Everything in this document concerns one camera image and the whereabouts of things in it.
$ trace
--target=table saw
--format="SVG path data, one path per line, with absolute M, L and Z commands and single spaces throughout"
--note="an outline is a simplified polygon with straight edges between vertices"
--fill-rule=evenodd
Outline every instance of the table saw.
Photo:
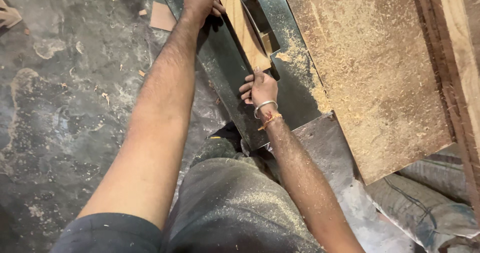
M 183 0 L 165 1 L 178 19 Z M 312 92 L 320 78 L 287 1 L 242 0 L 242 3 L 263 50 L 271 59 L 268 73 L 278 82 L 278 109 L 290 129 L 320 117 L 322 113 Z M 228 16 L 209 16 L 199 33 L 197 59 L 243 139 L 255 150 L 269 141 L 265 131 L 258 131 L 261 121 L 255 119 L 253 105 L 246 105 L 240 98 L 239 87 L 252 68 L 236 39 Z

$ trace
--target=dusty floor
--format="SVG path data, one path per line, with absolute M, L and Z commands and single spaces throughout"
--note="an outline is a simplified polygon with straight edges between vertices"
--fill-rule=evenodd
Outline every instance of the dusty floor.
M 0 30 L 0 251 L 46 252 L 122 144 L 144 81 L 138 70 L 148 72 L 168 37 L 148 25 L 152 2 L 163 0 L 5 1 L 24 20 Z M 229 118 L 216 100 L 199 67 L 179 180 L 202 140 Z M 296 132 L 365 250 L 413 251 L 353 179 L 338 123 L 315 120 Z

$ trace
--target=orange thread bracelet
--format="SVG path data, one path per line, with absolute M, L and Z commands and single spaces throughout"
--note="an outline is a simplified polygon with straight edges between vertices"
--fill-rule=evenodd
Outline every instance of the orange thread bracelet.
M 274 119 L 276 119 L 278 117 L 281 117 L 281 116 L 282 116 L 282 114 L 280 114 L 280 113 L 273 114 L 273 116 L 270 119 L 268 119 L 268 121 L 265 121 L 265 123 L 263 124 L 262 127 L 258 128 L 258 131 L 265 130 L 267 128 L 268 123 L 270 123 Z

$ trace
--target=hairy arm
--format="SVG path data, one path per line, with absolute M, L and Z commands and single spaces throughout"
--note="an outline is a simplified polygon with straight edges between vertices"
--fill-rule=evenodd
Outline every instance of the hairy arm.
M 242 99 L 246 103 L 256 106 L 268 100 L 277 100 L 277 83 L 267 74 L 255 70 L 255 75 L 249 75 L 245 80 L 248 83 L 240 91 L 245 92 Z M 275 114 L 278 111 L 274 104 L 259 109 L 263 123 Z M 285 121 L 281 117 L 274 118 L 268 123 L 266 131 L 285 189 L 319 244 L 329 253 L 364 252 L 328 181 Z
M 185 0 L 182 16 L 141 88 L 127 138 L 78 217 L 126 213 L 163 228 L 187 139 L 198 32 L 212 10 L 217 16 L 223 11 L 214 3 Z

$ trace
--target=metal bracelet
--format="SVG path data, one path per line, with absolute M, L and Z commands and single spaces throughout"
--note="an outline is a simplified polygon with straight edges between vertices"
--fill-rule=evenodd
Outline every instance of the metal bracelet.
M 260 119 L 259 117 L 257 117 L 257 110 L 260 109 L 262 106 L 264 106 L 264 105 L 266 105 L 266 104 L 269 104 L 269 103 L 274 103 L 274 104 L 276 105 L 276 108 L 277 108 L 277 109 L 279 108 L 277 102 L 275 102 L 275 101 L 273 101 L 273 100 L 269 100 L 269 101 L 263 102 L 263 103 L 261 103 L 257 108 L 255 108 L 255 111 L 253 112 L 253 114 L 255 115 L 255 118 Z

